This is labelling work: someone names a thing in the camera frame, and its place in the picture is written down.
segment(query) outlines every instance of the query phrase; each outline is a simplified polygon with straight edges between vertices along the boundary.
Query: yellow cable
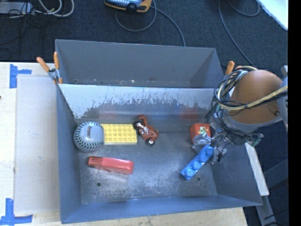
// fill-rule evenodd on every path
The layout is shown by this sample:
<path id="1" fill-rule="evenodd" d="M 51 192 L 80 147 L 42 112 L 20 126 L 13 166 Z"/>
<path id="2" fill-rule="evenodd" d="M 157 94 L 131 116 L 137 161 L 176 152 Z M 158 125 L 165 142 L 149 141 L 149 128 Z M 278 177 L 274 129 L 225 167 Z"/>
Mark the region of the yellow cable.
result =
<path id="1" fill-rule="evenodd" d="M 263 102 L 263 101 L 266 101 L 266 100 L 268 100 L 268 99 L 271 99 L 271 98 L 273 98 L 274 96 L 276 96 L 276 95 L 282 93 L 283 91 L 285 91 L 287 88 L 288 88 L 288 86 L 285 85 L 284 87 L 282 87 L 282 88 L 280 88 L 280 89 L 274 91 L 273 93 L 271 93 L 271 94 L 269 94 L 269 95 L 267 95 L 267 96 L 265 96 L 265 97 L 263 97 L 263 98 L 261 98 L 261 99 L 259 99 L 259 100 L 256 100 L 256 101 L 254 101 L 254 102 L 248 103 L 248 104 L 246 104 L 246 105 L 231 107 L 231 106 L 226 106 L 226 105 L 224 105 L 224 104 L 222 104 L 222 103 L 220 103 L 220 102 L 218 102 L 218 103 L 220 104 L 221 107 L 223 107 L 224 109 L 227 109 L 227 110 L 231 110 L 231 111 L 235 111 L 235 110 L 243 110 L 243 109 L 251 108 L 251 107 L 253 107 L 253 106 L 255 106 L 255 105 L 258 105 L 259 103 L 261 103 L 261 102 Z M 220 94 L 221 94 L 220 91 L 221 91 L 221 90 L 219 90 L 219 91 L 218 91 L 218 94 L 217 94 L 217 96 L 218 96 L 219 99 L 220 99 Z"/>

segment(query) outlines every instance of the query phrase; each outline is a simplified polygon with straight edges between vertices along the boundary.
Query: red toy car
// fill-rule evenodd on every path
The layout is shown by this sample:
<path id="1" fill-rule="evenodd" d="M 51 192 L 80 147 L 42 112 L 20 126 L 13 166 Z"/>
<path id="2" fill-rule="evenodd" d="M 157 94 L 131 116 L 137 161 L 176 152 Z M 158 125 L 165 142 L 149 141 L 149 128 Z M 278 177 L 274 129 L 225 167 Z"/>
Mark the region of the red toy car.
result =
<path id="1" fill-rule="evenodd" d="M 146 117 L 141 115 L 138 120 L 133 123 L 133 127 L 138 131 L 138 134 L 146 141 L 146 144 L 153 146 L 158 138 L 159 132 L 152 126 L 147 124 Z"/>

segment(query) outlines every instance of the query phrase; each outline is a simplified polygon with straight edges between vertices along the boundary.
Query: orange object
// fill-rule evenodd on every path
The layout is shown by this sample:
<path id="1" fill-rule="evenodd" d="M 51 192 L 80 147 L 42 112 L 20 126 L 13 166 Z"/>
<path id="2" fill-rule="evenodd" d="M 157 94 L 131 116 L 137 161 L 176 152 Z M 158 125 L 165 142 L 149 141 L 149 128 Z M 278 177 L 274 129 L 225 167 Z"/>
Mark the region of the orange object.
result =
<path id="1" fill-rule="evenodd" d="M 202 135 L 204 132 L 207 133 L 209 137 L 211 137 L 210 133 L 210 125 L 209 124 L 193 124 L 190 128 L 190 137 L 191 142 L 193 143 L 193 138 L 197 135 Z"/>
<path id="2" fill-rule="evenodd" d="M 225 75 L 228 75 L 233 71 L 234 65 L 235 63 L 233 61 L 229 61 Z"/>
<path id="3" fill-rule="evenodd" d="M 134 163 L 132 161 L 96 156 L 90 156 L 88 158 L 87 165 L 99 170 L 117 172 L 121 174 L 132 174 L 134 168 Z"/>

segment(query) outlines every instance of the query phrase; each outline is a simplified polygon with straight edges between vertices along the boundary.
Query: gray bin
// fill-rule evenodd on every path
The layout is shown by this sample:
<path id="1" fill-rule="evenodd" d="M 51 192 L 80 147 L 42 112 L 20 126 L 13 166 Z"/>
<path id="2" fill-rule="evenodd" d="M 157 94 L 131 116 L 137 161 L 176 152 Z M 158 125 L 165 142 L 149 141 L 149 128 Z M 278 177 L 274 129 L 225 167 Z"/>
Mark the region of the gray bin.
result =
<path id="1" fill-rule="evenodd" d="M 64 82 L 57 86 L 63 224 L 262 205 L 244 146 L 228 147 L 189 181 L 179 173 L 196 154 L 189 128 L 206 123 L 223 79 L 214 48 L 56 40 L 55 49 Z M 140 114 L 159 131 L 153 147 L 141 137 L 92 153 L 73 144 L 79 123 L 131 124 Z M 131 160 L 133 174 L 90 168 L 89 156 Z"/>

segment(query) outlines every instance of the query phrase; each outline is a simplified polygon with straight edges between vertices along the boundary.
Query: blue toy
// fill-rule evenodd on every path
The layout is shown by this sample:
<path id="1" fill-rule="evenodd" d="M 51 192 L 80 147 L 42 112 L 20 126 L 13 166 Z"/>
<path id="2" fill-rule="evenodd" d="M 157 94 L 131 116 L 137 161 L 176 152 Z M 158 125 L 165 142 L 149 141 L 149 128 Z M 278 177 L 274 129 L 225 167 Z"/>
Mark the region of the blue toy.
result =
<path id="1" fill-rule="evenodd" d="M 213 155 L 214 149 L 210 145 L 206 145 L 188 164 L 184 167 L 180 174 L 186 179 L 190 180 L 198 170 L 209 160 Z"/>

